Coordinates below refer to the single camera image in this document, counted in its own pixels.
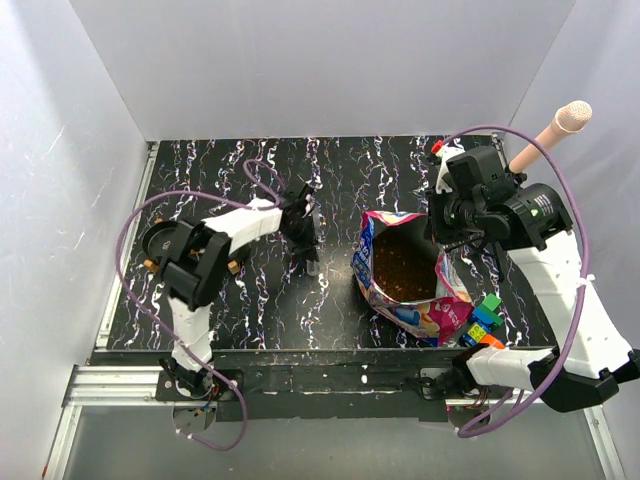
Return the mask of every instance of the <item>colorful building block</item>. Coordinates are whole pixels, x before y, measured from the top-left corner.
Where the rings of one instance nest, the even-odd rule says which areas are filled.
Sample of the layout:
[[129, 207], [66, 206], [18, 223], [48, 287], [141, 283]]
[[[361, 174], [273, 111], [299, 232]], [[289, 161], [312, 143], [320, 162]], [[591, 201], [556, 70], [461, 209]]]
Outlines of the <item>colorful building block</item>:
[[485, 307], [487, 307], [489, 310], [493, 312], [496, 310], [496, 308], [500, 306], [501, 303], [502, 303], [502, 300], [496, 297], [493, 293], [490, 293], [489, 295], [484, 297], [484, 300], [482, 301], [481, 305], [484, 305]]
[[471, 322], [471, 327], [460, 337], [460, 343], [467, 347], [472, 347], [477, 343], [487, 343], [504, 348], [502, 342], [491, 335], [491, 332], [500, 327], [504, 320], [496, 313], [497, 308], [502, 303], [494, 294], [485, 297], [480, 305], [478, 305], [467, 321]]

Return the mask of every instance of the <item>pink microphone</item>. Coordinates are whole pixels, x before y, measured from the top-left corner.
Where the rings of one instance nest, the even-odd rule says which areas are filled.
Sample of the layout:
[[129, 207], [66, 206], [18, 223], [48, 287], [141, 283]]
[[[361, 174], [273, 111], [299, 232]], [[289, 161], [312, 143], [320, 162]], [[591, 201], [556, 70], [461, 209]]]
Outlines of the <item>pink microphone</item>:
[[[536, 140], [546, 149], [552, 148], [563, 138], [578, 133], [584, 128], [591, 118], [591, 105], [582, 100], [576, 100], [559, 109], [553, 120], [545, 128]], [[540, 152], [533, 145], [527, 145], [509, 164], [509, 170], [513, 173], [523, 172], [529, 165], [535, 162]]]

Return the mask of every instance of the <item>white cable tie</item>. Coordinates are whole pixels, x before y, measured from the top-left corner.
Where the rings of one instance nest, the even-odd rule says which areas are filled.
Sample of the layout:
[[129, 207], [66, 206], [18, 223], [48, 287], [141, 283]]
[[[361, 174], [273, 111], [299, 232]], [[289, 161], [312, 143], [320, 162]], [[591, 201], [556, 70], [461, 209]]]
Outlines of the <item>white cable tie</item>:
[[578, 280], [576, 280], [576, 284], [578, 285], [578, 287], [586, 287], [587, 285], [592, 283], [595, 279], [596, 279], [595, 275], [590, 273], [587, 275], [586, 278], [578, 278]]

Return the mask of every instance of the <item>gray floor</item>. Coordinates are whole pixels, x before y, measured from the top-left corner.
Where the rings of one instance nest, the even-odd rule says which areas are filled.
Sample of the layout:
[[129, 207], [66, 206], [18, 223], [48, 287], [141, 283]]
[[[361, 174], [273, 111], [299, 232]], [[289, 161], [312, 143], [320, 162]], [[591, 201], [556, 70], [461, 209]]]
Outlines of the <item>gray floor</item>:
[[[223, 442], [237, 428], [205, 435]], [[85, 407], [65, 479], [604, 478], [584, 414], [537, 404], [477, 440], [410, 419], [259, 420], [218, 453], [174, 432], [169, 407]]]

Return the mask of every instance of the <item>screw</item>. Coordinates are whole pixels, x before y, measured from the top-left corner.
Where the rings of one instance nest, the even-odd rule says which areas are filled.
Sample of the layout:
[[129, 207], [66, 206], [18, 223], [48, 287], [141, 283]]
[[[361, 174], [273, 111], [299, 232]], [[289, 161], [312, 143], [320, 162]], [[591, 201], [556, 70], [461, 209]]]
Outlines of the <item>screw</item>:
[[146, 259], [143, 263], [147, 270], [151, 273], [158, 273], [159, 267], [154, 263], [153, 260]]
[[238, 273], [240, 273], [240, 270], [242, 269], [240, 264], [235, 260], [231, 260], [227, 264], [227, 267], [229, 268], [229, 272], [231, 273], [231, 275], [237, 275]]

